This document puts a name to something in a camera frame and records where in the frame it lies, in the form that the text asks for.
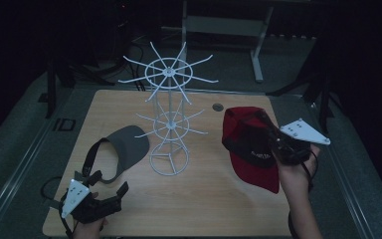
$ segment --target dark background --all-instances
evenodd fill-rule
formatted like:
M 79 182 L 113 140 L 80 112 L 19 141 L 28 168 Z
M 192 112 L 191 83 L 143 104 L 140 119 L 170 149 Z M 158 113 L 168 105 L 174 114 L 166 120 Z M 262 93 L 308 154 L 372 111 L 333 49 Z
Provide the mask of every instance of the dark background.
M 64 55 L 96 66 L 99 58 L 116 55 L 98 44 L 98 36 L 114 37 L 100 32 L 101 22 L 114 27 L 125 23 L 116 35 L 125 45 L 115 49 L 123 52 L 131 31 L 139 28 L 157 41 L 160 26 L 180 26 L 181 8 L 175 0 L 0 0 L 0 124 L 46 72 L 50 57 Z M 332 90 L 382 178 L 382 1 L 278 4 L 269 33 L 317 37 L 317 51 L 305 65 L 308 71 L 330 75 Z

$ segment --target hand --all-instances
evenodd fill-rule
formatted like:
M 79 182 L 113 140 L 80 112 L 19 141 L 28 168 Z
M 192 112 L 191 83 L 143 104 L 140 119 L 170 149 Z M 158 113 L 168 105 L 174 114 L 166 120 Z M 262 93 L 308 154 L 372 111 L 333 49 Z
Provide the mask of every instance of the hand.
M 320 149 L 315 145 L 311 145 L 311 151 L 315 156 L 320 153 Z M 311 175 L 317 167 L 315 156 L 311 155 L 304 162 Z M 321 239 L 322 235 L 308 198 L 308 175 L 301 165 L 283 165 L 278 155 L 275 155 L 275 158 L 279 167 L 281 186 L 289 204 L 291 223 L 298 238 Z
M 96 198 L 98 193 L 93 193 L 93 198 Z M 98 239 L 100 236 L 101 226 L 107 225 L 108 222 L 106 218 L 101 218 L 98 221 L 83 224 L 74 220 L 74 232 L 73 236 L 75 239 Z
M 311 151 L 315 156 L 318 156 L 320 149 L 311 145 Z M 314 174 L 316 165 L 314 155 L 310 155 L 309 159 L 304 162 L 306 168 L 311 175 Z M 309 178 L 305 170 L 303 170 L 301 165 L 284 165 L 280 160 L 277 160 L 279 167 L 279 178 L 281 181 L 282 188 L 287 197 L 307 197 L 308 196 L 308 183 Z

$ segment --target cap brim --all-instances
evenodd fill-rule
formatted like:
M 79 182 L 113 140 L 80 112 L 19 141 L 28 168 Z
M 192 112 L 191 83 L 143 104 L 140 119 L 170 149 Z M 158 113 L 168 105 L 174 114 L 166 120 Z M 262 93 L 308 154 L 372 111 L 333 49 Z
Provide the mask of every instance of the cap brim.
M 269 168 L 262 168 L 249 164 L 236 154 L 229 152 L 232 166 L 243 181 L 262 187 L 273 193 L 278 193 L 280 188 L 278 166 L 275 164 Z
M 109 135 L 107 140 L 113 145 L 119 158 L 117 176 L 140 162 L 147 155 L 150 148 L 148 137 L 137 125 L 123 127 Z M 101 181 L 110 183 L 117 176 L 111 180 L 102 179 Z

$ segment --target wooden table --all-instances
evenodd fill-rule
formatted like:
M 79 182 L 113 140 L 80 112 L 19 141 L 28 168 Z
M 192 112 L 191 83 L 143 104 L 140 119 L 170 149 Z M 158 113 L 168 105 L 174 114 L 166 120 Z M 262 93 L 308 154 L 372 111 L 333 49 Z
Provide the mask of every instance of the wooden table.
M 152 122 L 137 115 L 153 118 L 152 103 L 145 101 L 149 96 L 149 92 L 96 92 L 56 194 L 57 200 L 68 188 L 74 171 L 81 171 L 87 152 L 100 138 L 131 124 L 146 132 L 152 131 Z M 270 100 L 264 96 L 201 93 L 189 93 L 187 97 L 192 103 L 185 106 L 187 116 L 204 110 L 190 119 L 190 127 L 208 132 L 190 131 L 184 137 L 190 156 L 188 166 L 177 175 L 163 176 L 152 169 L 146 156 L 114 183 L 98 183 L 92 187 L 91 191 L 99 192 L 98 199 L 106 199 L 115 196 L 124 181 L 129 184 L 129 191 L 122 199 L 122 210 L 107 217 L 109 225 L 101 234 L 181 237 L 289 235 L 288 205 L 282 189 L 279 194 L 273 194 L 242 181 L 235 174 L 229 152 L 221 143 L 224 111 L 212 109 L 215 103 L 222 104 L 225 109 L 255 106 L 264 108 L 277 122 Z M 159 93 L 158 98 L 161 103 L 166 102 L 167 94 Z M 152 151 L 161 139 L 154 133 L 148 137 Z M 117 156 L 112 146 L 102 144 L 94 170 L 100 169 L 103 178 L 112 178 L 116 164 Z M 57 210 L 50 209 L 43 232 L 48 236 L 65 235 Z

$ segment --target hat rack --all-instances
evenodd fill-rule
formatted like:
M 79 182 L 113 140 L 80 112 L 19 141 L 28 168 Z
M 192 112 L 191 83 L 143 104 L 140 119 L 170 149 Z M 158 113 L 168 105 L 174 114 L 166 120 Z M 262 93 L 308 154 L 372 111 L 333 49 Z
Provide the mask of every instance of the hat rack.
M 206 83 L 218 82 L 195 77 L 192 69 L 193 66 L 209 61 L 213 55 L 193 64 L 188 64 L 185 60 L 181 59 L 185 56 L 183 54 L 185 45 L 186 43 L 184 43 L 176 58 L 162 58 L 153 44 L 150 43 L 157 59 L 148 65 L 133 61 L 124 56 L 130 63 L 145 67 L 144 77 L 126 81 L 119 80 L 120 83 L 146 80 L 150 84 L 151 95 L 146 101 L 153 102 L 154 116 L 151 118 L 137 115 L 143 119 L 151 120 L 153 131 L 138 135 L 137 137 L 154 133 L 161 139 L 161 143 L 149 154 L 151 167 L 161 175 L 176 175 L 187 167 L 189 150 L 183 138 L 189 131 L 202 134 L 207 133 L 192 129 L 190 126 L 190 120 L 201 114 L 204 110 L 192 116 L 187 117 L 185 115 L 185 104 L 192 105 L 186 94 L 186 85 L 193 80 Z M 181 94 L 179 101 L 173 98 L 174 92 Z M 161 102 L 159 94 L 167 94 L 167 102 Z

